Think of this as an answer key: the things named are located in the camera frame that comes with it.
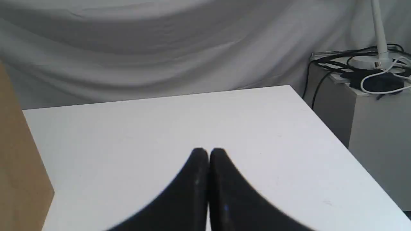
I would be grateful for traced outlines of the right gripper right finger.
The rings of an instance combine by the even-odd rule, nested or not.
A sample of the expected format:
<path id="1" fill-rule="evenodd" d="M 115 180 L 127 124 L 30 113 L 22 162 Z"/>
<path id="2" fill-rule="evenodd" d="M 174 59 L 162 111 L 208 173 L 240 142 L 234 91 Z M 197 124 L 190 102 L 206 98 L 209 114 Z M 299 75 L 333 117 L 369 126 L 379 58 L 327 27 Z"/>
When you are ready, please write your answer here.
<path id="1" fill-rule="evenodd" d="M 209 213 L 213 231 L 310 230 L 264 199 L 222 148 L 210 154 Z"/>

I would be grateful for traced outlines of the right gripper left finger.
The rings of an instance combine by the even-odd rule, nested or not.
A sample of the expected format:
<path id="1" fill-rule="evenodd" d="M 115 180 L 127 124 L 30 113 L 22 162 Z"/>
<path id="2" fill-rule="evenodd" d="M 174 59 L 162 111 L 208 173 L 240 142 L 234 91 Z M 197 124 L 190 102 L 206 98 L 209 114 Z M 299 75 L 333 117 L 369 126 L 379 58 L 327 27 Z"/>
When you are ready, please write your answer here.
<path id="1" fill-rule="evenodd" d="M 195 148 L 173 181 L 145 208 L 112 231 L 204 231 L 209 157 Z"/>

